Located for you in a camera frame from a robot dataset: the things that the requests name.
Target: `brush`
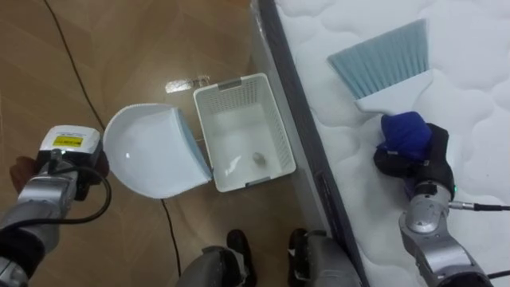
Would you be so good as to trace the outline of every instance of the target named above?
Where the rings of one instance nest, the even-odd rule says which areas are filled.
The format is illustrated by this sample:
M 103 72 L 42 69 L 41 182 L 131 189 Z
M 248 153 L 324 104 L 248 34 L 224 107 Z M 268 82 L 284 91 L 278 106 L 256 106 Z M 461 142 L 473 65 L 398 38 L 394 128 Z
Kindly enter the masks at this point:
M 342 50 L 328 61 L 362 112 L 409 112 L 433 80 L 425 19 Z

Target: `white quilted mattress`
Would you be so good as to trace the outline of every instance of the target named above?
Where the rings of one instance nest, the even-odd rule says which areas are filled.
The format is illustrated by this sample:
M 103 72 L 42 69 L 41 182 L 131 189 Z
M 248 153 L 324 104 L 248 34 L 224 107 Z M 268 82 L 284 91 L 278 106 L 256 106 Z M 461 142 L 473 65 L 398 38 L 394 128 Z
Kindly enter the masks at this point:
M 427 18 L 434 80 L 414 110 L 458 139 L 456 199 L 508 205 L 510 1 L 277 0 L 277 9 L 371 286 L 425 285 L 398 230 L 402 182 L 372 163 L 379 117 L 356 109 L 326 58 Z M 448 224 L 485 272 L 510 269 L 510 214 L 451 210 Z

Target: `person's foot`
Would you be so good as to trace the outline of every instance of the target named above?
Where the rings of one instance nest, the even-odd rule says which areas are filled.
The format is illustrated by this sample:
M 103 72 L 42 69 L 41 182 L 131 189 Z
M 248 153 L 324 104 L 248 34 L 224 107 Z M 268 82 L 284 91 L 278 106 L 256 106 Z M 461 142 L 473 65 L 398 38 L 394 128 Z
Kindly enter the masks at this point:
M 304 287 L 309 278 L 306 233 L 302 228 L 296 229 L 288 240 L 287 284 L 290 287 Z
M 252 252 L 249 248 L 248 239 L 244 232 L 240 230 L 231 230 L 226 237 L 226 245 L 236 252 L 243 255 L 245 260 L 245 268 L 247 277 L 245 279 L 244 287 L 254 287 L 257 285 L 257 275 L 252 263 Z

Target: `black cable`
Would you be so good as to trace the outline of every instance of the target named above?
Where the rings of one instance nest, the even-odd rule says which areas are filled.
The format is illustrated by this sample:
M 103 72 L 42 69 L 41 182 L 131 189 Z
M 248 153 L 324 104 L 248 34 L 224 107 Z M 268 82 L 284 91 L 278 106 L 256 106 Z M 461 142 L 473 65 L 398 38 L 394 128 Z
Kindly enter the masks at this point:
M 90 109 L 94 113 L 94 116 L 96 117 L 97 122 L 99 123 L 99 125 L 101 126 L 101 128 L 104 131 L 106 129 L 106 126 L 104 125 L 102 119 L 100 118 L 99 113 L 97 112 L 96 108 L 94 108 L 94 105 L 90 101 L 90 98 L 88 97 L 87 89 L 85 88 L 85 86 L 83 84 L 83 81 L 81 80 L 80 73 L 78 72 L 78 68 L 76 66 L 76 63 L 74 62 L 73 54 L 71 53 L 71 50 L 69 49 L 67 41 L 65 40 L 64 32 L 62 32 L 62 28 L 61 28 L 60 22 L 58 21 L 58 18 L 56 16 L 56 14 L 53 12 L 53 9 L 51 8 L 51 5 L 48 3 L 48 1 L 47 0 L 43 0 L 43 1 L 46 4 L 46 7 L 48 8 L 49 12 L 51 13 L 51 16 L 53 17 L 53 21 L 55 22 L 55 26 L 57 27 L 58 33 L 61 36 L 61 40 L 62 40 L 62 43 L 64 44 L 65 51 L 67 52 L 67 55 L 69 56 L 69 60 L 71 61 L 71 66 L 73 67 L 74 74 L 76 75 L 76 78 L 78 79 L 78 82 L 80 83 L 81 91 L 83 92 L 84 97 L 87 100 L 88 106 L 90 107 Z M 172 226 L 172 221 L 171 221 L 170 213 L 168 212 L 167 205 L 165 204 L 165 202 L 162 199 L 161 199 L 161 203 L 163 204 L 163 208 L 164 208 L 164 210 L 165 210 L 165 212 L 167 214 L 168 226 L 170 227 L 170 233 L 171 233 L 171 237 L 172 237 L 172 242 L 174 243 L 178 275 L 181 276 L 181 258 L 179 256 L 179 249 L 177 247 L 177 242 L 175 240 L 174 228 Z
M 510 211 L 510 206 L 475 203 L 474 211 Z
M 487 275 L 488 279 L 490 279 L 490 280 L 500 278 L 500 277 L 506 277 L 506 276 L 510 276 L 510 270 L 496 272 L 496 273 L 490 273 L 489 275 Z
M 110 186 L 110 182 L 102 176 L 98 171 L 90 167 L 70 167 L 61 169 L 59 171 L 55 171 L 50 173 L 51 175 L 61 175 L 68 172 L 73 171 L 83 171 L 88 172 L 97 178 L 101 179 L 101 182 L 104 184 L 104 189 L 106 190 L 106 198 L 104 200 L 103 206 L 96 211 L 94 214 L 91 214 L 84 218 L 35 218 L 22 220 L 20 222 L 13 223 L 4 227 L 0 232 L 8 232 L 9 230 L 14 230 L 21 227 L 39 225 L 39 224 L 58 224 L 58 225 L 74 225 L 74 224 L 83 224 L 87 222 L 91 222 L 93 220 L 98 219 L 104 212 L 110 207 L 110 203 L 112 202 L 112 187 Z
M 165 210 L 165 213 L 167 214 L 168 227 L 170 228 L 170 235 L 172 237 L 172 241 L 174 242 L 175 260 L 177 261 L 177 272 L 178 272 L 178 276 L 181 277 L 181 257 L 179 255 L 179 248 L 177 248 L 177 242 L 175 240 L 174 226 L 172 225 L 172 220 L 170 218 L 170 212 L 168 212 L 167 203 L 163 199 L 161 199 L 161 205 L 163 205 L 163 209 Z
M 94 113 L 94 116 L 96 117 L 97 122 L 99 123 L 101 128 L 103 128 L 103 131 L 104 131 L 104 129 L 106 129 L 106 126 L 103 124 L 103 121 L 99 117 L 97 110 L 94 108 L 94 105 L 92 104 L 92 102 L 90 101 L 90 98 L 88 97 L 87 90 L 85 89 L 85 86 L 83 85 L 83 81 L 81 80 L 80 74 L 78 73 L 78 68 L 77 68 L 76 63 L 74 62 L 74 58 L 73 58 L 73 55 L 71 54 L 71 50 L 69 49 L 69 46 L 67 45 L 67 41 L 65 40 L 64 32 L 62 32 L 61 24 L 58 21 L 57 16 L 53 12 L 53 9 L 49 5 L 48 1 L 47 0 L 43 0 L 43 1 L 46 4 L 46 7 L 48 8 L 49 12 L 51 13 L 51 16 L 53 17 L 55 26 L 57 26 L 57 30 L 61 36 L 62 43 L 64 43 L 65 52 L 67 52 L 67 54 L 69 56 L 69 60 L 71 61 L 71 66 L 73 67 L 76 78 L 78 79 L 78 82 L 80 83 L 81 91 L 83 92 L 85 99 L 87 100 L 88 106 L 90 107 L 90 109 L 92 109 L 92 112 Z

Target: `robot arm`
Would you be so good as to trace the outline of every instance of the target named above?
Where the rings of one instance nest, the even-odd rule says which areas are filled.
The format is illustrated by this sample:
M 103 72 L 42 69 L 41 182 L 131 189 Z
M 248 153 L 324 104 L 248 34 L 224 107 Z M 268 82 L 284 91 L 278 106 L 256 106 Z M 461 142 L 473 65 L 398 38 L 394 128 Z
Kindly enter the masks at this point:
M 449 135 L 443 128 L 428 125 L 432 138 L 424 163 L 411 163 L 383 151 L 374 157 L 381 172 L 414 181 L 410 205 L 398 221 L 404 247 L 428 286 L 492 286 L 469 252 L 448 232 L 446 219 L 455 191 L 446 161 Z
M 422 190 L 435 189 L 433 195 Z M 453 238 L 446 225 L 450 192 L 435 182 L 420 183 L 417 194 L 400 219 L 406 251 L 428 286 L 492 286 L 468 251 Z
M 0 286 L 27 286 L 44 256 L 58 244 L 57 224 L 14 224 L 32 219 L 63 219 L 74 200 L 85 200 L 90 184 L 80 171 L 52 173 L 75 166 L 95 167 L 102 152 L 93 128 L 52 128 L 37 155 L 38 173 L 23 187 L 18 202 L 0 220 Z

